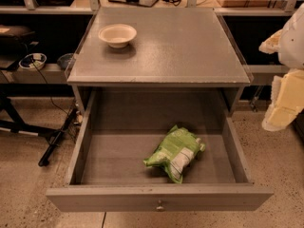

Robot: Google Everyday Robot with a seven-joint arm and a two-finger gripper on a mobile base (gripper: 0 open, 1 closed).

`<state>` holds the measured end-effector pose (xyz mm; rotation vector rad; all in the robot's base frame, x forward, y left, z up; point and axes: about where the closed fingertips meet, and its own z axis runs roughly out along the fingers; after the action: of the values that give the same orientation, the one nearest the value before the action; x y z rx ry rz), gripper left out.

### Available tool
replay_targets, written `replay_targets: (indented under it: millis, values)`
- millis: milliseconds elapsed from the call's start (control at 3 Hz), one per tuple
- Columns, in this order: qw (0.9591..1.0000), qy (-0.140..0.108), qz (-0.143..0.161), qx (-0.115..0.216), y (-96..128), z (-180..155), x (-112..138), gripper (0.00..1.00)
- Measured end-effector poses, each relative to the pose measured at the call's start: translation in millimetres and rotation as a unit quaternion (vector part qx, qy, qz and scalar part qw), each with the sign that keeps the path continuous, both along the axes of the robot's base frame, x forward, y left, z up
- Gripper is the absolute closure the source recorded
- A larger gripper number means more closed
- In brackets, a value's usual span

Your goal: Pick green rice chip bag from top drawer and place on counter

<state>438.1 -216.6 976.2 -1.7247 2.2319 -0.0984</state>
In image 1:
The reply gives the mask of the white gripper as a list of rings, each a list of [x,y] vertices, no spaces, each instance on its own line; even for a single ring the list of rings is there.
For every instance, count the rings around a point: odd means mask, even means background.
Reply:
[[[278,52],[281,64],[291,69],[272,81],[271,103],[262,121],[267,131],[285,129],[304,109],[304,4],[286,22],[283,29],[262,42],[259,51]]]

